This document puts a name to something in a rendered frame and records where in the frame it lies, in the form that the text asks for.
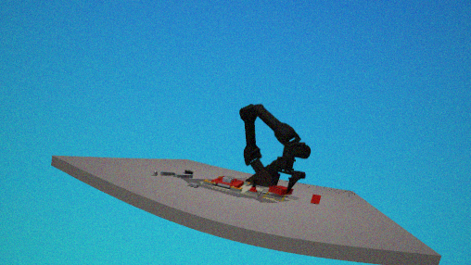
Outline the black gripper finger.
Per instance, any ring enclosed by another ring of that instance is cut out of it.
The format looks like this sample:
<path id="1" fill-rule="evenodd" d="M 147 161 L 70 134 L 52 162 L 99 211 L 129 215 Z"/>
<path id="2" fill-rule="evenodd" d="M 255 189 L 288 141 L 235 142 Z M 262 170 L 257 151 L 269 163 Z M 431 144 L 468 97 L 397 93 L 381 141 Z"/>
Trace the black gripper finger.
<path id="1" fill-rule="evenodd" d="M 269 172 L 269 174 L 271 174 L 272 177 L 273 177 L 273 185 L 277 185 L 281 173 L 270 173 L 270 172 Z"/>
<path id="2" fill-rule="evenodd" d="M 300 179 L 295 179 L 295 178 L 292 178 L 292 177 L 289 177 L 289 183 L 288 183 L 288 188 L 287 188 L 287 193 L 291 190 L 291 188 L 293 187 L 293 185 Z"/>

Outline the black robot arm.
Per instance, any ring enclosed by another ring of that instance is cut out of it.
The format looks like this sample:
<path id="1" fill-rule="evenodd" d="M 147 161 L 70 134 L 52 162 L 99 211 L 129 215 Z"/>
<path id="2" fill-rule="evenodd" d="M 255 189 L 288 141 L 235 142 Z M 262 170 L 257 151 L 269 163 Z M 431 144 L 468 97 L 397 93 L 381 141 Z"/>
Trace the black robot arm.
<path id="1" fill-rule="evenodd" d="M 239 110 L 240 118 L 245 122 L 246 147 L 244 149 L 244 160 L 247 166 L 252 166 L 256 173 L 263 168 L 261 150 L 256 146 L 255 120 L 259 117 L 274 132 L 274 137 L 284 146 L 283 155 L 295 158 L 308 158 L 311 149 L 305 142 L 301 141 L 296 131 L 288 124 L 278 120 L 264 106 L 264 104 L 249 104 Z M 291 139 L 293 141 L 289 142 Z M 253 161 L 254 160 L 254 161 Z M 251 162 L 252 161 L 252 162 Z M 283 170 L 288 168 L 289 164 L 286 158 L 277 157 L 271 162 L 271 170 Z M 255 174 L 256 174 L 255 173 Z"/>

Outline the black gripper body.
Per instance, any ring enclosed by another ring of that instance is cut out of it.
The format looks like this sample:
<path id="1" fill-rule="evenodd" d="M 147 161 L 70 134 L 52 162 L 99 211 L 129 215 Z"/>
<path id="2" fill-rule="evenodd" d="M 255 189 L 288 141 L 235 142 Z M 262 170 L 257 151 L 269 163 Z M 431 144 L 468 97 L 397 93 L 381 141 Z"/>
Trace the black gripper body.
<path id="1" fill-rule="evenodd" d="M 293 168 L 293 163 L 296 162 L 295 157 L 283 155 L 281 157 L 281 159 L 284 159 L 284 158 L 286 158 L 286 160 L 288 161 L 289 166 L 288 166 L 288 168 L 286 168 L 284 170 L 280 170 L 279 172 L 291 175 L 291 177 L 295 178 L 295 179 L 305 179 L 306 178 L 305 172 L 295 171 L 294 169 L 292 169 Z M 265 166 L 265 170 L 269 171 L 270 173 L 278 173 L 277 170 L 271 170 L 271 165 L 269 165 L 269 164 L 267 164 Z"/>

